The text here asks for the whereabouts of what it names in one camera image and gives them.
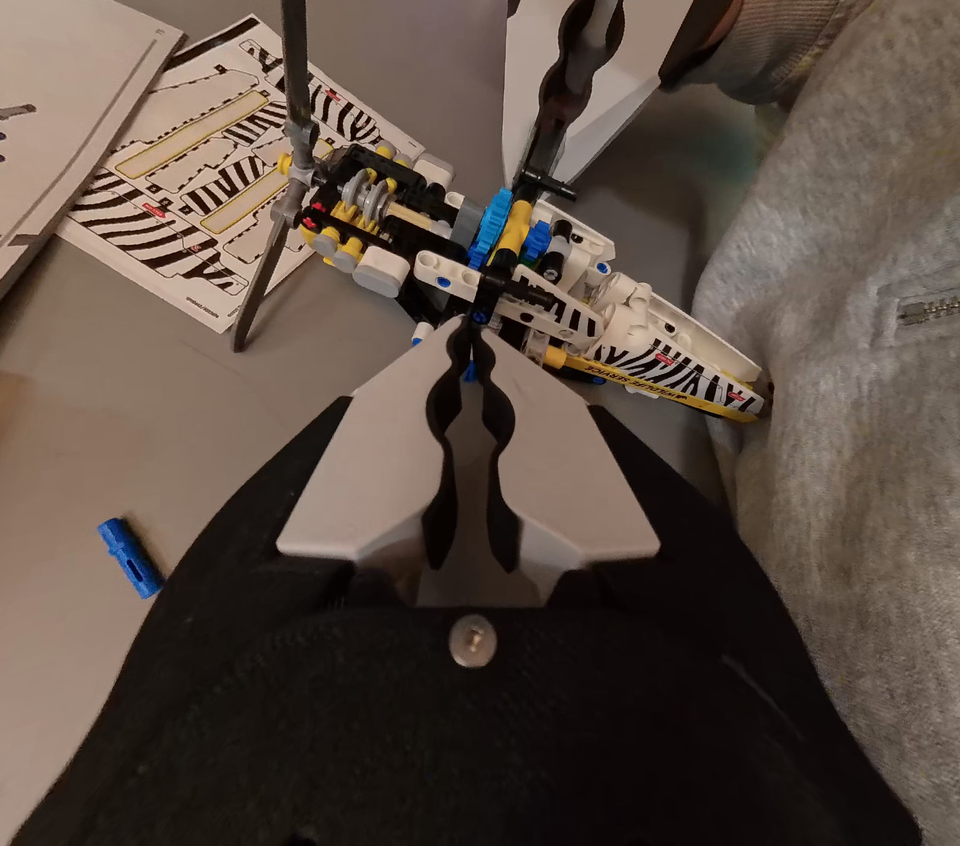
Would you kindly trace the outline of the lego propeller plane model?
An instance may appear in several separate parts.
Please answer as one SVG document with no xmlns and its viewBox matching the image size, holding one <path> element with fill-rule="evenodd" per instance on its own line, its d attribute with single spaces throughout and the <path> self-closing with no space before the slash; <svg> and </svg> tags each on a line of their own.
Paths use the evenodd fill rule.
<svg viewBox="0 0 960 846">
<path fill-rule="evenodd" d="M 294 230 L 323 260 L 361 286 L 396 301 L 414 320 L 414 344 L 447 320 L 467 320 L 488 265 L 512 269 L 557 297 L 549 309 L 500 298 L 499 333 L 534 364 L 661 398 L 738 423 L 766 405 L 761 369 L 650 284 L 614 271 L 612 240 L 541 192 L 534 204 L 511 202 L 512 183 L 482 207 L 451 190 L 451 169 L 422 154 L 403 157 L 387 140 L 356 140 L 322 154 L 318 112 L 308 97 L 306 0 L 280 0 L 281 84 L 292 152 L 278 160 L 287 186 L 270 209 L 272 228 L 234 326 L 234 351 L 252 324 Z M 549 175 L 567 127 L 589 88 L 576 85 L 570 49 L 593 11 L 576 0 L 559 25 L 558 60 L 545 75 L 539 110 L 521 166 Z"/>
</svg>

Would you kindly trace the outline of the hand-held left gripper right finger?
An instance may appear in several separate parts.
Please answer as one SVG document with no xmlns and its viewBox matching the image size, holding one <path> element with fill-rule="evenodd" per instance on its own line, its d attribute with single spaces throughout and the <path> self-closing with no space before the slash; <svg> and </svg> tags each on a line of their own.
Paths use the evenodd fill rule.
<svg viewBox="0 0 960 846">
<path fill-rule="evenodd" d="M 654 557 L 661 543 L 581 396 L 483 329 L 490 549 L 508 573 Z"/>
</svg>

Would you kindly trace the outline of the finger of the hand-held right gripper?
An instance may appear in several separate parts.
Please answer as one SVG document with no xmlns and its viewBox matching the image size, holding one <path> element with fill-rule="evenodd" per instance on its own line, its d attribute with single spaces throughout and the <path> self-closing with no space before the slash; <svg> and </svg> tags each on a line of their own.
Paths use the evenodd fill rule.
<svg viewBox="0 0 960 846">
<path fill-rule="evenodd" d="M 636 117 L 694 0 L 594 0 L 569 52 L 574 85 L 588 87 L 566 127 L 551 175 L 571 183 Z"/>
<path fill-rule="evenodd" d="M 518 174 L 541 106 L 547 72 L 560 56 L 560 25 L 576 0 L 518 0 L 507 19 L 501 148 L 506 184 Z"/>
</svg>

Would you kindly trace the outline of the zebra striped sticker sheet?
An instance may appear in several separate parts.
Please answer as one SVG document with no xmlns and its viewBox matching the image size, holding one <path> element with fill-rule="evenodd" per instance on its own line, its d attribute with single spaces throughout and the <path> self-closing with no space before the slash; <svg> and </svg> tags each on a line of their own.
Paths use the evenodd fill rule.
<svg viewBox="0 0 960 846">
<path fill-rule="evenodd" d="M 286 187 L 282 76 L 254 15 L 174 56 L 57 234 L 225 333 Z"/>
</svg>

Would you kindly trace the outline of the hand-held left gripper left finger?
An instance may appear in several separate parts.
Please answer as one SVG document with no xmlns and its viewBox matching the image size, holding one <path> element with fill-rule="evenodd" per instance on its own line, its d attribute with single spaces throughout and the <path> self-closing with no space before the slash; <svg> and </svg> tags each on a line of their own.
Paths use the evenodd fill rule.
<svg viewBox="0 0 960 846">
<path fill-rule="evenodd" d="M 458 516 L 447 433 L 470 352 L 454 317 L 353 393 L 277 538 L 282 554 L 393 571 L 445 563 Z"/>
</svg>

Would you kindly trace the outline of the pile of loose lego pieces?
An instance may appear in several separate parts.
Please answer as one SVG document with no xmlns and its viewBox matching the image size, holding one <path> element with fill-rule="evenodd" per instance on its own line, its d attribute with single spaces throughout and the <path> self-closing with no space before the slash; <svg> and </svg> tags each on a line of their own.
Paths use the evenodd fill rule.
<svg viewBox="0 0 960 846">
<path fill-rule="evenodd" d="M 141 600 L 150 600 L 161 591 L 162 573 L 125 518 L 112 517 L 101 522 L 97 533 Z"/>
</svg>

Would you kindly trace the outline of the open instruction booklet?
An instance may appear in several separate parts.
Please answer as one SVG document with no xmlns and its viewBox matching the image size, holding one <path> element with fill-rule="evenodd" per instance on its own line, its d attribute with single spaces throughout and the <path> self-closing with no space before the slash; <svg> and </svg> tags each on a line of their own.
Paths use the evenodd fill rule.
<svg viewBox="0 0 960 846">
<path fill-rule="evenodd" d="M 114 0 L 1 0 L 2 296 L 183 36 Z"/>
</svg>

